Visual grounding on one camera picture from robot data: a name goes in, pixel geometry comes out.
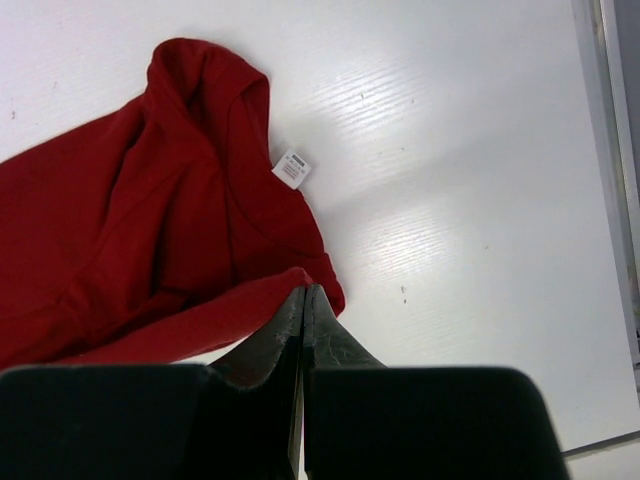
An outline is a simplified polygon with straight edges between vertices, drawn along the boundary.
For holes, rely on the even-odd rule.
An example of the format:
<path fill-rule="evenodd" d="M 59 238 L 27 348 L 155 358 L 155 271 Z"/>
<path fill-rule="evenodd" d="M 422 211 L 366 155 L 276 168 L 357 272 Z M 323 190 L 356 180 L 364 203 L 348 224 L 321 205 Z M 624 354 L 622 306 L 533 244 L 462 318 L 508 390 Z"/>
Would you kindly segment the dark red t shirt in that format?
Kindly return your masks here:
<path fill-rule="evenodd" d="M 1 165 L 1 365 L 174 362 L 264 325 L 297 287 L 345 297 L 269 158 L 269 82 L 176 38 L 118 111 Z"/>

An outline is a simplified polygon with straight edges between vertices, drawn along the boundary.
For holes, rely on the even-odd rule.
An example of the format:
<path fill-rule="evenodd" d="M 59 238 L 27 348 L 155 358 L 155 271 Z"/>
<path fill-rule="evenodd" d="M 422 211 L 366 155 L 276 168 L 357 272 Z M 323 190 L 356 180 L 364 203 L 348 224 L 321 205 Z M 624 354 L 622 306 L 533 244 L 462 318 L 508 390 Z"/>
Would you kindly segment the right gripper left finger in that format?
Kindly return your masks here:
<path fill-rule="evenodd" d="M 1 376 L 5 479 L 294 479 L 306 292 L 211 364 Z"/>

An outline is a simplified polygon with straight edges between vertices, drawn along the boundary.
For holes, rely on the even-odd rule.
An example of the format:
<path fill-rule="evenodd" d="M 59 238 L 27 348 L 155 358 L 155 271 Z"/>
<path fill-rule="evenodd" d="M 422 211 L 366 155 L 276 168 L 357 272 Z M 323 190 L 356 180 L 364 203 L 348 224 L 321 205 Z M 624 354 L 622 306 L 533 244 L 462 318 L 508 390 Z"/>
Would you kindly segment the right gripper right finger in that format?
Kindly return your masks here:
<path fill-rule="evenodd" d="M 303 312 L 305 470 L 312 479 L 565 479 L 533 381 L 503 367 L 388 367 L 318 285 Z"/>

